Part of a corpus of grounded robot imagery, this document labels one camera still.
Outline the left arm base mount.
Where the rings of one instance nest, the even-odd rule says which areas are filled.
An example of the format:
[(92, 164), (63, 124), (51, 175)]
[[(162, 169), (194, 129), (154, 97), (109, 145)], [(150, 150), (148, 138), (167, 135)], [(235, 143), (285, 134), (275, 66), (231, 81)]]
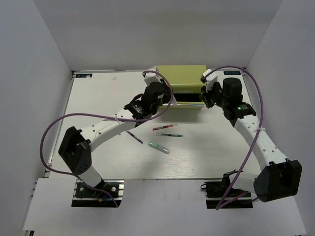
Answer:
[(116, 203), (104, 192), (95, 191), (82, 182), (76, 181), (72, 207), (116, 208), (121, 204), (124, 194), (124, 180), (105, 180), (102, 189), (108, 192)]

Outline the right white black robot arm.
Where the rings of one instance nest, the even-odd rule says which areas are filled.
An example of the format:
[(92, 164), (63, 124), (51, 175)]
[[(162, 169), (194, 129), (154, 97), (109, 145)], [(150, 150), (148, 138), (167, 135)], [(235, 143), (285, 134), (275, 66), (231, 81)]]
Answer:
[(253, 107), (243, 101), (242, 83), (237, 78), (225, 78), (220, 84), (216, 77), (201, 80), (200, 98), (207, 108), (222, 108), (224, 117), (242, 135), (256, 157), (260, 174), (254, 176), (237, 170), (225, 173), (220, 190), (234, 196), (239, 190), (253, 192), (262, 202), (294, 196), (298, 192), (302, 166), (289, 160), (273, 143), (262, 127)]

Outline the green metal drawer toolbox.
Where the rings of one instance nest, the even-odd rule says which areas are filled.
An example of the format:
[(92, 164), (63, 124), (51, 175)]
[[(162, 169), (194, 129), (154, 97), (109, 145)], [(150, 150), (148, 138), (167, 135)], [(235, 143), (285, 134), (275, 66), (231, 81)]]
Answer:
[(202, 73), (206, 71), (205, 65), (157, 65), (162, 74), (173, 88), (175, 101), (174, 109), (202, 109), (204, 103), (199, 95), (203, 83), (200, 81)]

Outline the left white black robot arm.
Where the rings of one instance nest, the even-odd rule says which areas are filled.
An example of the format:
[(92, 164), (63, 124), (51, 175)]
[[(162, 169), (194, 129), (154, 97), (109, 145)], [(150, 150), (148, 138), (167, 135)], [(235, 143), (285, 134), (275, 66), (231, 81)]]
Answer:
[(88, 192), (101, 195), (103, 179), (92, 165), (92, 152), (111, 138), (148, 121), (170, 99), (170, 87), (164, 79), (150, 83), (112, 117), (82, 129), (68, 128), (58, 150), (60, 157), (71, 173), (87, 185)]

